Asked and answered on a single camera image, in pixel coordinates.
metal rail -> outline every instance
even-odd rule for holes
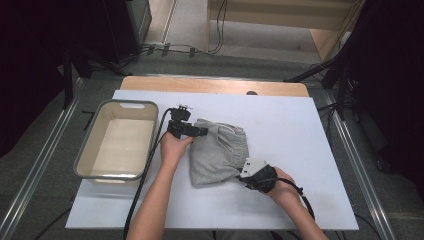
[[[331,90],[325,91],[325,97],[328,104],[336,102],[333,93],[330,91]],[[358,153],[358,150],[356,149],[356,146],[352,140],[346,123],[341,121],[338,114],[334,114],[334,122],[340,134],[343,145],[350,159],[350,163],[352,164],[353,171],[355,172],[359,186],[362,190],[362,193],[364,194],[365,201],[368,204],[371,216],[374,219],[374,223],[380,234],[380,237],[382,239],[395,240],[396,237],[390,226],[386,212],[384,211],[383,206],[374,189],[374,186],[371,183],[370,178],[368,177],[368,174],[362,163],[362,159]]]
[[[26,207],[28,206],[31,197],[40,182],[41,177],[47,165],[53,155],[54,150],[62,136],[65,127],[67,126],[72,113],[75,110],[75,106],[78,103],[80,93],[85,87],[86,80],[78,78],[74,86],[74,98],[68,105],[67,109],[62,110],[59,118],[53,127],[46,143],[41,149],[40,154],[37,157],[31,171],[29,172],[25,182],[22,184],[20,190],[15,195],[6,211],[5,216],[2,219],[0,225],[0,237],[2,240],[8,240],[12,238],[12,235],[21,219]]]

floor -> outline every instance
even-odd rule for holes
[[[150,34],[150,43],[166,42],[172,44],[186,44],[198,48],[203,47],[204,35],[199,30],[204,28],[204,23],[188,21],[187,16],[202,18],[201,11],[188,10],[188,0],[151,1],[164,4],[156,9],[165,9],[171,12],[169,31],[157,31],[159,34]],[[202,8],[204,2],[190,2],[190,7]],[[308,68],[311,64],[319,63],[319,57],[314,50],[312,39],[308,31],[294,28],[264,28],[256,26],[258,32],[251,32],[252,25],[225,24],[226,32],[235,33],[225,35],[224,46],[218,56],[196,55],[188,58],[184,53],[170,53],[161,57],[160,52],[152,55],[142,55],[131,62],[125,70],[134,74],[171,74],[171,75],[200,75],[200,76],[226,76],[239,78],[288,79],[294,77]],[[264,36],[257,41],[258,34]],[[281,38],[283,43],[275,43],[273,39]],[[187,47],[178,50],[186,51]],[[26,210],[21,221],[16,226],[16,231],[10,239],[33,239],[49,222],[71,206],[72,198],[80,184],[80,179],[73,173],[72,165],[79,151],[79,145],[85,136],[83,131],[89,115],[82,111],[94,111],[98,104],[111,98],[115,89],[118,89],[122,77],[108,71],[96,72],[91,80],[84,80],[79,102],[76,104],[74,114],[63,132],[61,140],[52,152],[51,160],[46,166],[45,173],[39,185],[32,193],[34,196],[27,202]],[[328,104],[325,92],[314,78],[304,82],[317,107]],[[63,95],[59,95],[44,110],[40,117],[28,129],[17,147],[8,155],[0,159],[0,215],[5,216],[10,203],[24,183],[27,174],[31,171],[37,156],[49,137],[56,120],[60,116]],[[417,196],[414,186],[399,174],[384,174],[375,164],[375,154],[367,142],[359,124],[354,121],[354,116],[349,110],[346,124],[356,147],[359,149],[366,172],[375,187],[379,200],[384,207],[390,226],[397,239],[424,239],[424,206]],[[330,121],[330,134],[336,163],[342,175],[345,188],[351,199],[353,210],[373,224],[373,217],[369,211],[369,202],[364,198],[364,192],[358,184],[352,164],[347,156],[345,145],[340,134]],[[323,127],[327,127],[327,119],[323,118]],[[360,231],[331,232],[327,233],[330,239],[378,239],[370,225],[358,218]],[[121,238],[121,230],[67,230],[64,228],[66,217],[57,222],[44,236],[44,239],[117,239]],[[205,233],[186,231],[167,231],[166,239],[201,239]],[[284,239],[293,239],[290,234],[281,232]]]

black stand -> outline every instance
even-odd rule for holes
[[[127,76],[121,69],[115,67],[93,51],[75,43],[67,44],[63,49],[63,75],[65,78],[65,102],[63,104],[63,109],[68,107],[74,97],[72,87],[72,64],[75,66],[80,77],[90,78],[93,70],[87,61],[88,58],[100,63],[103,67],[119,76]]]
[[[327,73],[325,74],[321,84],[324,89],[331,89],[334,86],[334,84],[338,80],[340,80],[340,86],[339,86],[339,91],[338,91],[338,96],[336,101],[336,104],[337,104],[336,109],[341,120],[344,121],[345,118],[343,114],[343,105],[344,105],[344,99],[345,99],[346,89],[347,89],[348,80],[349,80],[349,60],[352,56],[352,51],[354,51],[355,49],[357,50],[357,46],[356,46],[357,41],[363,34],[364,29],[367,27],[371,17],[377,11],[378,6],[379,4],[375,4],[373,1],[367,1],[364,4],[362,8],[362,12],[355,25],[355,28],[353,29],[345,45],[342,47],[342,49],[339,51],[339,53],[336,56],[334,56],[332,59],[314,68],[311,68],[305,73],[299,76],[296,76],[294,78],[285,80],[284,82],[293,82],[293,83],[301,82],[305,80],[306,78],[312,77],[313,75],[325,69],[330,69],[330,71],[327,71]]]

black curtain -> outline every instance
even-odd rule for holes
[[[388,141],[378,154],[424,199],[424,2],[369,0],[352,36],[323,84],[349,67],[353,97]]]

gray cloth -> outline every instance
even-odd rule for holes
[[[194,185],[223,182],[235,176],[249,157],[242,128],[198,119],[196,127],[208,128],[190,147],[190,178]]]

